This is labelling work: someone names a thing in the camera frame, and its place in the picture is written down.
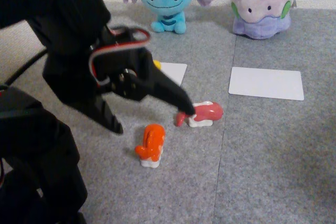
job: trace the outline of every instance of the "yellow object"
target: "yellow object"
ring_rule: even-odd
[[[155,66],[161,70],[161,63],[158,61],[158,60],[153,60],[154,61],[154,64]]]

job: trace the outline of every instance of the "purple plush toy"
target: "purple plush toy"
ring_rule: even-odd
[[[293,0],[231,0],[233,32],[252,39],[268,39],[290,27]]]

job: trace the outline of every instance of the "black cable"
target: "black cable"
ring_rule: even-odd
[[[43,51],[39,52],[37,55],[32,57],[29,61],[27,61],[22,67],[20,67],[11,77],[9,77],[5,81],[5,85],[7,85],[7,86],[12,85],[13,82],[16,81],[21,76],[21,74],[23,74],[36,61],[38,61],[40,58],[42,58],[47,52],[48,52],[47,49],[44,49]]]
[[[0,188],[1,188],[5,179],[5,170],[4,170],[4,163],[2,162],[2,157],[0,157],[0,166],[1,166],[1,174],[0,174]]]

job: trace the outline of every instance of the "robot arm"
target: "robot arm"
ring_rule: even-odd
[[[109,130],[123,132],[101,97],[108,92],[135,101],[149,94],[195,113],[185,91],[155,67],[134,36],[139,31],[147,39],[150,35],[137,28],[109,28],[103,0],[0,0],[0,9],[0,28],[27,20],[47,48],[43,77],[58,99]]]

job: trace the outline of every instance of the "cable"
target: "cable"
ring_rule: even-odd
[[[110,30],[111,33],[113,35],[118,35],[122,33],[122,29],[118,29],[118,30]],[[132,41],[132,42],[124,42],[124,43],[120,43],[120,44],[114,44],[112,46],[105,46],[105,47],[101,47],[98,48],[97,50],[95,50],[90,58],[89,58],[89,69],[90,69],[90,73],[92,74],[92,76],[95,78],[96,82],[98,85],[103,86],[106,85],[110,82],[110,78],[107,76],[107,78],[103,81],[99,81],[96,77],[96,71],[95,68],[93,66],[93,60],[98,57],[101,56],[103,54],[108,54],[111,52],[116,52],[116,51],[124,51],[124,50],[129,50],[129,49],[137,49],[137,48],[142,48],[144,47],[146,44],[148,44],[148,42],[151,39],[151,35],[149,32],[147,32],[146,30],[140,29],[140,28],[136,28],[135,31],[138,31],[142,34],[146,35],[146,39],[144,40],[137,40],[137,41]]]
[[[39,52],[37,55],[33,56],[29,61],[27,61],[22,67],[20,67],[11,77],[9,77],[5,81],[5,85],[7,86],[12,85],[13,82],[16,81],[21,76],[21,74],[23,74],[36,61],[42,58],[47,52],[48,52],[47,49],[44,49],[43,51]]]
[[[5,170],[4,170],[4,163],[2,162],[2,158],[0,157],[0,166],[1,166],[1,174],[0,174],[0,189],[5,181]]]

